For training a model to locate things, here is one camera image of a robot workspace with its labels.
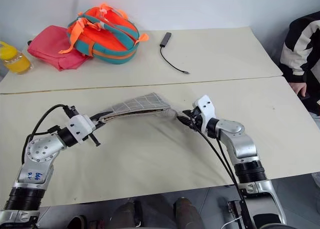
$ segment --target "pink cloth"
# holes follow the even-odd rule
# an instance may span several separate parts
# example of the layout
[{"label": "pink cloth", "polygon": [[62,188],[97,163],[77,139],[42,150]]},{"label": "pink cloth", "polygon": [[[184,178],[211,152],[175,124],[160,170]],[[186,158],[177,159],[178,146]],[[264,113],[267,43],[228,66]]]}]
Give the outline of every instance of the pink cloth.
[{"label": "pink cloth", "polygon": [[69,53],[59,54],[70,46],[67,29],[50,25],[37,35],[28,47],[28,52],[57,68],[59,71],[77,69],[89,56],[83,56],[75,48]]}]

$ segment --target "table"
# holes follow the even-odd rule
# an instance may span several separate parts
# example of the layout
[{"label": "table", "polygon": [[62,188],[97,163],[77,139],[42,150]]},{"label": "table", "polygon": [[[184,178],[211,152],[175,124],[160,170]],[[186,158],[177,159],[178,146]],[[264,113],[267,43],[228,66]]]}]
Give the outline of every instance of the table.
[{"label": "table", "polygon": [[[178,110],[191,109],[193,101],[209,95],[219,118],[245,126],[269,179],[320,171],[320,131],[282,77],[0,95],[0,206],[17,175],[26,135],[50,106],[75,105],[90,116],[150,92]],[[57,110],[39,130],[66,121]],[[172,117],[117,119],[95,135],[101,146],[87,140],[57,157],[42,206],[232,183],[206,142]]]},{"label": "table", "polygon": [[53,66],[25,54],[34,69],[24,75],[8,73],[0,93],[58,91],[83,88],[131,87],[281,76],[249,27],[172,30],[160,56],[166,31],[146,31],[150,39],[141,43],[134,58],[122,65],[99,59],[86,61],[77,70],[59,72]]}]

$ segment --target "plastic bottle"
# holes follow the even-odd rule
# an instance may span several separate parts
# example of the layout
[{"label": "plastic bottle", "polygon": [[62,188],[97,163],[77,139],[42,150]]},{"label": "plastic bottle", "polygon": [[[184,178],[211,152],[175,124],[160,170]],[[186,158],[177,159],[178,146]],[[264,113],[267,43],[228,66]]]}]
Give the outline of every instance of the plastic bottle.
[{"label": "plastic bottle", "polygon": [[0,41],[0,59],[6,68],[16,74],[24,74],[32,67],[23,53],[3,41]]}]

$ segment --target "shoe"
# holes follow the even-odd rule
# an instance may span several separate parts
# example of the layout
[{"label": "shoe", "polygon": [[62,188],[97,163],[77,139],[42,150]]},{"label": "shoe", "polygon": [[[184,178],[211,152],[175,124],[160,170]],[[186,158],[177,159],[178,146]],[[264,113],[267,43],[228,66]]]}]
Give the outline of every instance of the shoe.
[{"label": "shoe", "polygon": [[67,229],[87,229],[87,220],[84,215],[75,216],[66,227]]}]

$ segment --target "white cable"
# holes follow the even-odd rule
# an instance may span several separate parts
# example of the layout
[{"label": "white cable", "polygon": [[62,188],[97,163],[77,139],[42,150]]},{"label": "white cable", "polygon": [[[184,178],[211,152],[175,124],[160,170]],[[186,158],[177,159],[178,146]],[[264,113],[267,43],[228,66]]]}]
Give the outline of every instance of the white cable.
[{"label": "white cable", "polygon": [[233,222],[235,222],[235,221],[239,220],[240,218],[242,218],[242,216],[239,216],[238,218],[233,219],[232,221],[227,222],[227,223],[226,223],[226,224],[224,224],[220,229],[223,229],[226,225],[228,225],[228,224],[230,224],[230,223],[233,223]]}]

